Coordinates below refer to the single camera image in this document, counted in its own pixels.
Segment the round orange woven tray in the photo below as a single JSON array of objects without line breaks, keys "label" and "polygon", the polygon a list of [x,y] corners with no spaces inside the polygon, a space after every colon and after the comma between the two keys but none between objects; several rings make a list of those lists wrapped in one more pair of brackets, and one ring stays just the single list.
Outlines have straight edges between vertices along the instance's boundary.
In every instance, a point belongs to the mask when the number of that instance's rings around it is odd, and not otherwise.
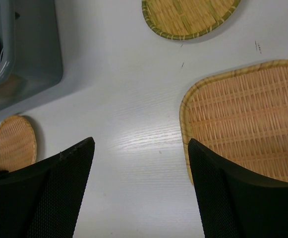
[{"label": "round orange woven tray", "polygon": [[37,159],[34,129],[23,116],[7,117],[0,124],[0,171],[13,172]]}]

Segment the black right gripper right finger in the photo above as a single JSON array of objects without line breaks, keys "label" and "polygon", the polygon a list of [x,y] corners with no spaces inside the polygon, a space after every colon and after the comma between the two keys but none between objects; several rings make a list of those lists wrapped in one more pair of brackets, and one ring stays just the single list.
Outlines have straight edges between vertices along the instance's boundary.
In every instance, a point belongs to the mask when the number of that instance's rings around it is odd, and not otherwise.
[{"label": "black right gripper right finger", "polygon": [[288,182],[229,161],[195,139],[190,169],[207,238],[288,238]]}]

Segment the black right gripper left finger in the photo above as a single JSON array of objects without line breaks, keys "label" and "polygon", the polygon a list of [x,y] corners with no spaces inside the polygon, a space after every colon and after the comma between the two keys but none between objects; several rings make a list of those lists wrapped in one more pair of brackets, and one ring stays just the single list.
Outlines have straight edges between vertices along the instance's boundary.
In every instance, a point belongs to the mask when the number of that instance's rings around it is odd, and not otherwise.
[{"label": "black right gripper left finger", "polygon": [[0,171],[0,238],[72,237],[94,151],[88,137],[30,166]]}]

